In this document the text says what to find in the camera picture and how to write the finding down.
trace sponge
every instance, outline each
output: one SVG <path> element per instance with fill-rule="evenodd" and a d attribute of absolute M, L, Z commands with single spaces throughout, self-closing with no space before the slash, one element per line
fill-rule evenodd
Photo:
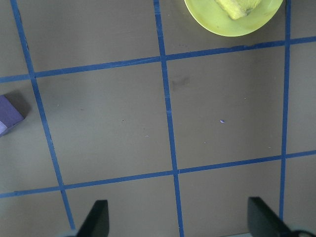
<path fill-rule="evenodd" d="M 261 0 L 215 0 L 230 18 L 237 20 L 248 15 Z"/>
<path fill-rule="evenodd" d="M 0 137 L 23 120 L 23 116 L 14 108 L 4 95 L 0 95 Z"/>

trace dark stain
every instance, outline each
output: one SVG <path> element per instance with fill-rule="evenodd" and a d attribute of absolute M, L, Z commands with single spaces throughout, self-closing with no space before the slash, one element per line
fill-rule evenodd
<path fill-rule="evenodd" d="M 185 87 L 190 83 L 190 78 L 189 77 L 184 77 L 181 79 L 173 80 L 172 81 L 172 90 L 176 91 L 178 89 L 181 89 L 182 87 Z"/>

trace yellow plate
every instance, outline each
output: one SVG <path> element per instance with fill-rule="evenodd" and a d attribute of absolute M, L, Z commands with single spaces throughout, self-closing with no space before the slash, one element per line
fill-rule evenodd
<path fill-rule="evenodd" d="M 249 15 L 232 20 L 215 0 L 184 0 L 200 25 L 221 36 L 243 36 L 259 29 L 274 16 L 282 1 L 262 0 Z"/>

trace purple block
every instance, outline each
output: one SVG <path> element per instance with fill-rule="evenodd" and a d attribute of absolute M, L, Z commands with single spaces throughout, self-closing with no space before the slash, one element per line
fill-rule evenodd
<path fill-rule="evenodd" d="M 0 95 L 0 137 L 23 120 L 23 116 L 14 108 L 4 95 Z"/>

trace blue tape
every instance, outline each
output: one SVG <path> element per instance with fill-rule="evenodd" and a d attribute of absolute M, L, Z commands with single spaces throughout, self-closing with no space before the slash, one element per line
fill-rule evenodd
<path fill-rule="evenodd" d="M 15 19 L 15 24 L 16 24 L 16 27 L 17 27 L 17 30 L 19 33 L 26 66 L 29 70 L 29 74 L 34 75 L 34 68 L 32 65 L 31 56 L 30 56 L 28 45 L 26 42 L 25 33 L 24 33 L 23 26 L 22 26 L 22 21 L 21 21 L 21 16 L 20 16 L 18 4 L 17 4 L 16 0 L 10 0 L 10 2 L 11 2 L 11 7 L 12 7 L 14 19 Z"/>
<path fill-rule="evenodd" d="M 300 158 L 300 157 L 311 156 L 311 155 L 316 155 L 316 150 L 287 154 L 286 158 Z M 177 170 L 176 173 L 183 174 L 183 173 L 199 172 L 203 170 L 220 169 L 220 168 L 234 167 L 234 166 L 261 163 L 261 162 L 270 162 L 274 160 L 281 160 L 281 158 L 282 156 L 273 156 L 273 157 L 256 158 L 256 159 L 233 161 L 233 162 L 228 162 L 228 163 L 198 166 L 198 167 L 192 167 L 192 168 L 179 169 Z M 119 178 L 113 178 L 113 179 L 83 182 L 83 183 L 77 183 L 77 184 L 68 184 L 68 185 L 64 185 L 62 189 L 68 190 L 68 189 L 84 188 L 84 187 L 90 187 L 90 186 L 112 184 L 112 183 L 119 183 L 119 182 L 126 182 L 126 181 L 132 181 L 132 180 L 140 180 L 140 179 L 148 179 L 148 178 L 155 178 L 155 177 L 169 176 L 169 175 L 175 175 L 175 172 L 173 170 L 170 170 L 170 171 L 162 171 L 162 172 L 156 172 L 156 173 L 125 176 L 125 177 L 119 177 Z M 0 198 L 9 198 L 9 197 L 16 197 L 16 196 L 23 196 L 23 195 L 30 195 L 30 194 L 47 193 L 47 192 L 60 191 L 60 190 L 61 190 L 61 187 L 58 186 L 58 187 L 49 187 L 49 188 L 33 189 L 33 190 L 26 190 L 26 191 L 15 191 L 11 193 L 0 194 Z"/>
<path fill-rule="evenodd" d="M 139 174 L 139 175 L 120 177 L 120 178 L 84 182 L 84 183 L 78 183 L 78 184 L 68 184 L 68 185 L 64 185 L 64 188 L 67 190 L 67 189 L 76 189 L 76 188 L 90 187 L 90 186 L 96 186 L 96 185 L 120 183 L 120 182 L 125 182 L 125 181 L 168 176 L 168 175 L 173 175 L 173 173 L 174 172 L 171 170 L 171 171 L 163 171 L 163 172 L 156 172 L 156 173 L 149 173 L 149 174 Z"/>
<path fill-rule="evenodd" d="M 167 69 L 166 53 L 165 53 L 165 47 L 164 47 L 164 41 L 163 41 L 160 4 L 159 4 L 159 0 L 153 0 L 153 2 L 154 2 L 154 9 L 155 9 L 156 29 L 157 29 L 159 53 L 160 53 L 160 60 L 161 60 L 161 71 L 162 71 L 164 99 L 165 99 L 166 114 L 167 114 L 171 162 L 172 162 L 172 170 L 174 172 L 173 180 L 174 180 L 174 190 L 175 190 L 176 205 L 177 205 L 179 234 L 180 234 L 180 237 L 183 237 L 184 230 L 183 230 L 183 220 L 182 220 L 180 186 L 179 186 L 176 149 L 175 149 L 175 141 L 174 141 L 174 133 L 173 133 L 173 121 L 172 121 L 170 90 L 169 90 L 169 81 L 168 81 L 168 69 Z"/>
<path fill-rule="evenodd" d="M 66 210 L 66 214 L 67 214 L 67 217 L 68 217 L 70 228 L 72 230 L 75 230 L 76 226 L 75 226 L 75 222 L 74 222 L 74 219 L 73 219 L 73 215 L 71 213 L 71 209 L 70 209 L 70 205 L 69 205 L 69 202 L 68 202 L 66 191 L 65 190 L 61 190 L 60 192 L 61 192 L 61 196 L 63 198 L 63 202 L 64 202 L 64 206 L 65 206 L 65 210 Z"/>
<path fill-rule="evenodd" d="M 284 41 L 279 40 L 279 41 L 258 43 L 251 46 L 239 45 L 239 46 L 234 46 L 231 48 L 207 49 L 207 50 L 194 51 L 194 52 L 169 54 L 167 55 L 167 60 L 169 61 L 169 60 L 176 60 L 176 59 L 201 57 L 201 56 L 207 56 L 207 55 L 213 55 L 213 54 L 222 54 L 222 53 L 239 52 L 239 51 L 261 49 L 261 48 L 279 47 L 283 45 L 284 45 Z"/>
<path fill-rule="evenodd" d="M 274 160 L 280 160 L 281 157 L 282 156 L 273 156 L 273 157 L 233 161 L 233 162 L 227 162 L 227 163 L 221 163 L 221 164 L 204 165 L 204 166 L 198 166 L 198 167 L 192 167 L 192 168 L 179 169 L 179 173 L 183 174 L 183 173 L 191 173 L 191 172 L 210 170 L 210 169 L 219 169 L 219 168 L 233 167 L 233 166 L 246 165 L 246 164 L 269 162 L 269 161 L 274 161 Z"/>
<path fill-rule="evenodd" d="M 298 39 L 291 39 L 291 44 L 299 44 L 299 43 L 310 43 L 310 42 L 316 42 L 316 36 L 312 37 L 304 37 L 304 38 L 298 38 Z"/>
<path fill-rule="evenodd" d="M 126 67 L 126 66 L 154 63 L 154 62 L 160 62 L 160 57 L 157 56 L 157 57 L 149 57 L 149 58 L 138 58 L 138 59 L 132 59 L 132 60 L 126 60 L 126 61 L 119 61 L 119 62 L 101 63 L 101 64 L 86 65 L 86 66 L 79 66 L 79 67 L 73 67 L 73 68 L 63 68 L 63 69 L 56 69 L 56 70 L 50 70 L 50 71 L 43 71 L 43 72 L 35 73 L 35 77 L 42 78 L 42 77 L 56 76 L 56 75 L 62 75 L 62 74 L 95 71 L 95 70 L 117 68 L 117 67 Z"/>
<path fill-rule="evenodd" d="M 40 193 L 49 193 L 54 191 L 59 191 L 60 187 L 49 187 L 49 188 L 42 188 L 42 189 L 32 189 L 32 190 L 24 190 L 24 191 L 14 191 L 10 193 L 0 194 L 0 198 L 11 198 L 11 197 L 19 197 L 24 195 L 31 195 L 31 194 L 40 194 Z"/>
<path fill-rule="evenodd" d="M 18 81 L 18 80 L 29 80 L 29 79 L 30 79 L 30 76 L 28 74 L 8 76 L 8 77 L 0 78 L 0 83 L 12 82 L 12 81 Z"/>
<path fill-rule="evenodd" d="M 283 220 L 284 192 L 286 172 L 286 139 L 287 139 L 287 117 L 288 117 L 288 91 L 290 75 L 290 40 L 291 40 L 291 0 L 286 2 L 285 21 L 285 55 L 284 55 L 284 92 L 283 92 L 283 121 L 282 121 L 282 148 L 281 148 L 281 177 L 280 177 L 280 199 L 279 217 Z"/>
<path fill-rule="evenodd" d="M 39 87 L 38 87 L 38 84 L 37 84 L 37 81 L 36 81 L 36 78 L 35 78 L 34 68 L 33 68 L 33 64 L 32 64 L 32 61 L 31 61 L 31 55 L 30 55 L 30 52 L 29 52 L 29 49 L 28 49 L 28 45 L 27 45 L 27 41 L 26 41 L 24 29 L 23 29 L 21 17 L 20 17 L 18 4 L 17 4 L 16 0 L 10 0 L 10 2 L 11 2 L 11 6 L 12 6 L 12 11 L 13 11 L 16 27 L 17 27 L 17 30 L 18 30 L 18 33 L 19 33 L 19 38 L 20 38 L 20 41 L 21 41 L 22 49 L 23 49 L 25 62 L 27 64 L 27 68 L 28 68 L 28 71 L 29 71 L 29 76 L 30 76 L 32 87 L 33 87 L 36 103 L 38 105 L 40 119 L 41 119 L 41 122 L 42 122 L 42 125 L 43 125 L 43 128 L 44 128 L 44 132 L 45 132 L 48 148 L 49 148 L 49 151 L 50 151 L 51 159 L 52 159 L 52 162 L 53 162 L 53 166 L 54 166 L 54 169 L 55 169 L 58 185 L 59 185 L 59 187 L 61 189 L 60 191 L 61 191 L 61 195 L 62 195 L 62 198 L 63 198 L 64 206 L 65 206 L 65 209 L 66 209 L 66 212 L 67 212 L 68 221 L 69 221 L 70 227 L 72 229 L 75 229 L 74 220 L 73 220 L 73 217 L 72 217 L 72 214 L 71 214 L 71 211 L 70 211 L 67 195 L 66 195 L 65 191 L 62 190 L 62 187 L 63 187 L 64 184 L 63 184 L 63 180 L 62 180 L 62 177 L 61 177 L 61 172 L 60 172 L 60 169 L 59 169 L 59 165 L 58 165 L 55 149 L 54 149 L 54 146 L 53 146 L 53 143 L 52 143 L 52 140 L 51 140 L 50 131 L 49 131 L 49 127 L 48 127 L 48 123 L 47 123 L 47 119 L 46 119 L 46 115 L 45 115 L 45 111 L 44 111 L 44 106 L 43 106 L 43 103 L 42 103 L 42 100 L 41 100 L 41 97 L 40 97 L 40 90 L 39 90 Z"/>
<path fill-rule="evenodd" d="M 309 42 L 315 42 L 315 41 L 316 41 L 316 36 L 305 37 L 305 38 L 291 39 L 290 44 L 301 44 L 301 43 L 309 43 Z M 285 41 L 279 40 L 279 41 L 258 43 L 251 46 L 239 45 L 239 46 L 235 46 L 231 48 L 206 49 L 206 50 L 194 51 L 194 52 L 169 54 L 169 55 L 166 55 L 166 60 L 167 61 L 177 60 L 177 59 L 200 57 L 200 56 L 213 55 L 213 54 L 238 52 L 238 51 L 269 48 L 269 47 L 278 47 L 278 46 L 283 46 L 283 45 L 285 45 Z M 35 77 L 42 78 L 42 77 L 96 71 L 96 70 L 110 69 L 110 68 L 117 68 L 117 67 L 126 67 L 126 66 L 154 63 L 154 62 L 160 62 L 160 57 L 157 56 L 157 57 L 139 58 L 139 59 L 131 59 L 131 60 L 125 60 L 125 61 L 118 61 L 118 62 L 101 63 L 101 64 L 94 64 L 94 65 L 85 65 L 85 66 L 78 66 L 78 67 L 72 67 L 72 68 L 63 68 L 63 69 L 35 72 Z M 26 79 L 29 79 L 29 75 L 16 75 L 16 76 L 2 77 L 0 78 L 0 83 L 17 81 L 17 80 L 26 80 Z"/>
<path fill-rule="evenodd" d="M 292 154 L 287 154 L 286 158 L 297 158 L 297 157 L 305 157 L 305 156 L 312 156 L 316 155 L 316 150 L 308 151 L 308 152 L 297 152 Z"/>

